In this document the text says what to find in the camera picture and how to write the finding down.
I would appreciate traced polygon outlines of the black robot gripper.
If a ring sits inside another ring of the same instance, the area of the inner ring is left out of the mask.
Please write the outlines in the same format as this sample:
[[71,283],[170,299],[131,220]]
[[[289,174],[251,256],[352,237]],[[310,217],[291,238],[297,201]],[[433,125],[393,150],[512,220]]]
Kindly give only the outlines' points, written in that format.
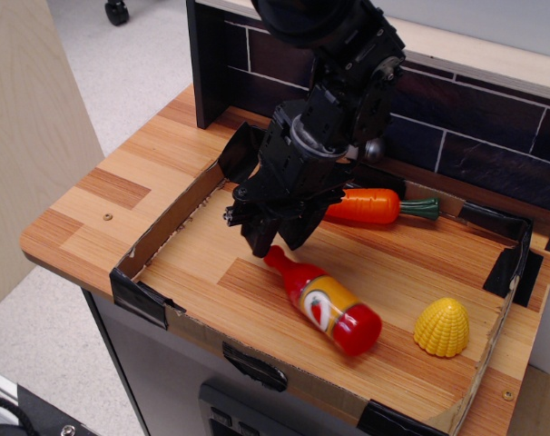
[[265,257],[277,233],[291,250],[300,248],[323,220],[333,202],[316,198],[343,185],[355,166],[344,159],[343,121],[333,104],[276,108],[258,151],[259,170],[235,189],[224,214],[229,226],[242,224],[254,256]]

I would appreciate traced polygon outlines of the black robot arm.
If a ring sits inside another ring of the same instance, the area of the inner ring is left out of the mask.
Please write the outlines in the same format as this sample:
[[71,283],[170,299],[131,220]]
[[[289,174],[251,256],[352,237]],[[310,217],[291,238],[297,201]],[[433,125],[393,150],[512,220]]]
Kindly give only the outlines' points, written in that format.
[[268,31],[315,55],[309,94],[279,104],[266,129],[242,124],[220,159],[235,185],[225,221],[264,257],[276,237],[304,244],[388,126],[404,43],[369,1],[257,1]]

